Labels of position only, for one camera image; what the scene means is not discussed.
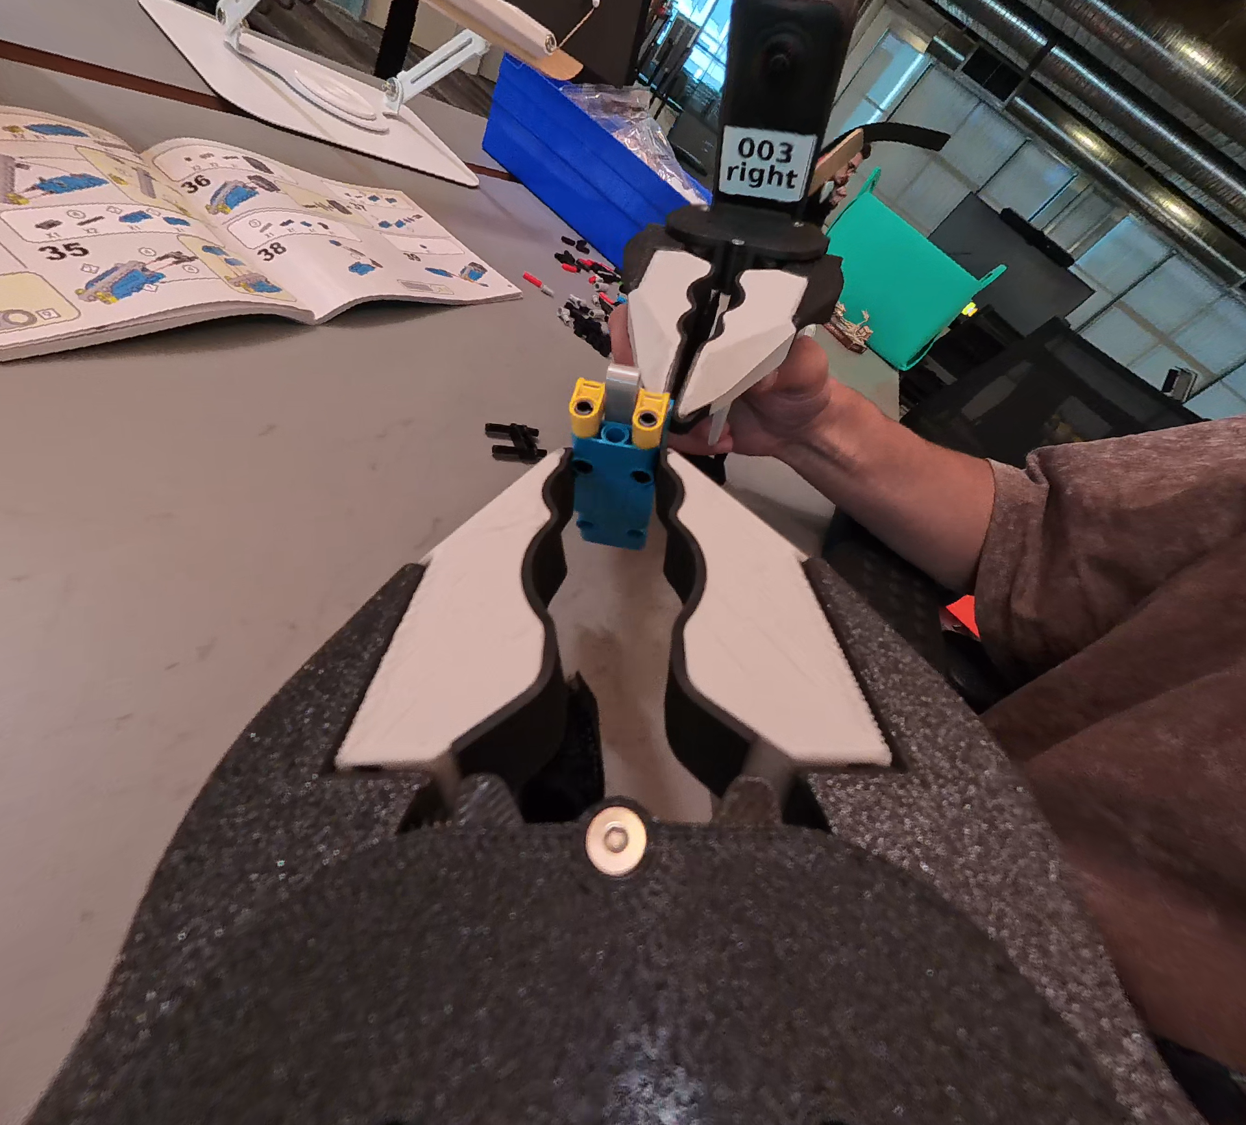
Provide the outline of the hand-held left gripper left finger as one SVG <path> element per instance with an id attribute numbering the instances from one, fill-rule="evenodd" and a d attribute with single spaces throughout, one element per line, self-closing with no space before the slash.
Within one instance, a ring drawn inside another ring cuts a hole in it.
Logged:
<path id="1" fill-rule="evenodd" d="M 550 603 L 566 577 L 568 451 L 550 454 L 440 542 L 335 756 L 340 772 L 523 785 L 563 739 Z"/>

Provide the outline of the black perforated panel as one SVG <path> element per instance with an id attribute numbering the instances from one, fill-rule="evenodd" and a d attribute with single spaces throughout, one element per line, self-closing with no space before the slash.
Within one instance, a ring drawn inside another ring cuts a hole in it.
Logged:
<path id="1" fill-rule="evenodd" d="M 823 560 L 977 713 L 1010 691 L 976 634 L 950 611 L 959 596 L 836 509 Z"/>

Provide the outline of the blue plastic bin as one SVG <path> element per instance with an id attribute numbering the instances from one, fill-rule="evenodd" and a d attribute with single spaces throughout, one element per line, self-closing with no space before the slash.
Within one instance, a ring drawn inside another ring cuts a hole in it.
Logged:
<path id="1" fill-rule="evenodd" d="M 506 56 L 483 148 L 608 261 L 688 203 L 570 101 L 559 83 Z"/>

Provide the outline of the white laptop stand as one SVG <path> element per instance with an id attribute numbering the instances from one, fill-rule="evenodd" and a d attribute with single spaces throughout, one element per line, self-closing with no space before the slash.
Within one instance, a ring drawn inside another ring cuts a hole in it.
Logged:
<path id="1" fill-rule="evenodd" d="M 245 18 L 259 1 L 218 0 L 210 20 L 174 0 L 137 0 L 210 88 L 246 114 L 468 187 L 479 185 L 476 174 L 407 101 L 490 46 L 557 81 L 583 69 L 550 30 L 506 0 L 428 0 L 459 33 L 411 69 L 380 85 L 362 82 L 249 31 Z"/>

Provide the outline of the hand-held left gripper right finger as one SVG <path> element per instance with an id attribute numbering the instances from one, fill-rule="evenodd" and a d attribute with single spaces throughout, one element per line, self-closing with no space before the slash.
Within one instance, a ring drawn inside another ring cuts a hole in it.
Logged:
<path id="1" fill-rule="evenodd" d="M 658 517 L 680 603 L 663 721 L 682 768 L 716 799 L 758 776 L 781 800 L 803 774 L 890 768 L 802 552 L 673 451 Z"/>

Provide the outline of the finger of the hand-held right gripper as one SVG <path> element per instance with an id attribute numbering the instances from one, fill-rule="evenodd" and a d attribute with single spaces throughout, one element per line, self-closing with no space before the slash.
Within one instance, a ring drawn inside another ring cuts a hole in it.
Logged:
<path id="1" fill-rule="evenodd" d="M 669 392 L 681 351 L 679 322 L 692 309 L 690 286 L 699 278 L 699 259 L 688 251 L 656 251 L 628 296 L 632 364 L 642 386 Z"/>
<path id="2" fill-rule="evenodd" d="M 676 402 L 677 421 L 720 412 L 777 368 L 797 335 L 807 276 L 777 269 L 743 270 L 712 335 L 694 352 Z"/>

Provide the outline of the silver ventilation duct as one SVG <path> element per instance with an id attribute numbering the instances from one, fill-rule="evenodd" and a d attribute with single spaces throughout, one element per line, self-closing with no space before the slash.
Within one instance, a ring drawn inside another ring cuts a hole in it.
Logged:
<path id="1" fill-rule="evenodd" d="M 928 0 L 1243 243 L 1243 0 Z"/>

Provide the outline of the person's right hand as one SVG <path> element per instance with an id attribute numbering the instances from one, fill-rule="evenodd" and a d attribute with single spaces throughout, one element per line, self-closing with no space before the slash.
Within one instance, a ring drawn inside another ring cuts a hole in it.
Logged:
<path id="1" fill-rule="evenodd" d="M 702 418 L 667 443 L 686 457 L 772 459 L 838 502 L 894 470 L 895 431 L 871 402 L 830 377 L 814 341 L 798 338 L 777 369 L 730 404 L 719 433 Z"/>

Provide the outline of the black wall screen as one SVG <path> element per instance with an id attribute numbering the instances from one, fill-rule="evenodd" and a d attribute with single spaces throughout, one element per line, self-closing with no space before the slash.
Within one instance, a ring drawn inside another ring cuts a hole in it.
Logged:
<path id="1" fill-rule="evenodd" d="M 1052 318 L 1068 320 L 1093 296 L 1065 251 L 1012 209 L 995 211 L 977 195 L 964 196 L 928 240 L 973 277 L 1004 268 L 973 300 L 1020 337 Z"/>

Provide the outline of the person's right forearm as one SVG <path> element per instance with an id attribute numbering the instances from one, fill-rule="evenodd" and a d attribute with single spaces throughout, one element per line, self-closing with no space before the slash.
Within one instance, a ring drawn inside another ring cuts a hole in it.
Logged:
<path id="1" fill-rule="evenodd" d="M 1243 659 L 1243 418 L 1035 450 L 1015 468 L 886 418 L 834 503 L 974 596 L 994 661 L 1034 681 L 1077 657 L 1178 681 Z"/>

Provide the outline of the instruction booklet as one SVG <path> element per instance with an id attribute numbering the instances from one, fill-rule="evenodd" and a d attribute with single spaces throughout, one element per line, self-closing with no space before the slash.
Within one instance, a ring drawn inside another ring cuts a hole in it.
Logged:
<path id="1" fill-rule="evenodd" d="M 1 111 L 1 360 L 220 317 L 323 324 L 376 302 L 470 307 L 520 290 L 409 195 L 228 144 L 146 151 Z"/>

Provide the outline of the clear plastic bag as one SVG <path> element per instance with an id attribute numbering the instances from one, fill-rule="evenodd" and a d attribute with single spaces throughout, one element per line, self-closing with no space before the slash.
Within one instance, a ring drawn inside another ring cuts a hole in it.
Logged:
<path id="1" fill-rule="evenodd" d="M 570 101 L 595 120 L 606 133 L 688 203 L 708 202 L 708 191 L 679 164 L 667 135 L 658 121 L 649 114 L 651 96 L 647 88 L 641 86 L 615 88 L 571 82 L 558 86 Z"/>

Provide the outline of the blue grey yellow brick assembly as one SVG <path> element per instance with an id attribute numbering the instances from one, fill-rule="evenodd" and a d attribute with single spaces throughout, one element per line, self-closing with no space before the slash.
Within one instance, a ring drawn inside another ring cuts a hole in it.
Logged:
<path id="1" fill-rule="evenodd" d="M 602 382 L 580 378 L 568 402 L 575 525 L 586 542 L 633 552 L 646 546 L 672 407 L 641 381 L 610 364 Z"/>

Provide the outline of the teal plastic tote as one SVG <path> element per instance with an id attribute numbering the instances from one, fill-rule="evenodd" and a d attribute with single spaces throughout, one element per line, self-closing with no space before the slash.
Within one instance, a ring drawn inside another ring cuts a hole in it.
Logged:
<path id="1" fill-rule="evenodd" d="M 846 317 L 864 324 L 867 347 L 903 372 L 1007 268 L 969 274 L 875 195 L 878 178 L 873 172 L 833 216 L 827 251 L 842 263 L 840 302 Z"/>

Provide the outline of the pile of small building pieces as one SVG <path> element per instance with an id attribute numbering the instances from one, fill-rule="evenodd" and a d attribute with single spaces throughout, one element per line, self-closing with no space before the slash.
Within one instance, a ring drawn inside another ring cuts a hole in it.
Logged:
<path id="1" fill-rule="evenodd" d="M 557 303 L 559 321 L 602 357 L 612 356 L 610 318 L 616 307 L 627 303 L 621 273 L 614 264 L 594 259 L 590 244 L 573 235 L 562 237 L 562 250 L 553 260 L 568 276 L 586 282 L 566 295 L 558 294 L 540 276 L 525 272 L 523 279 Z"/>

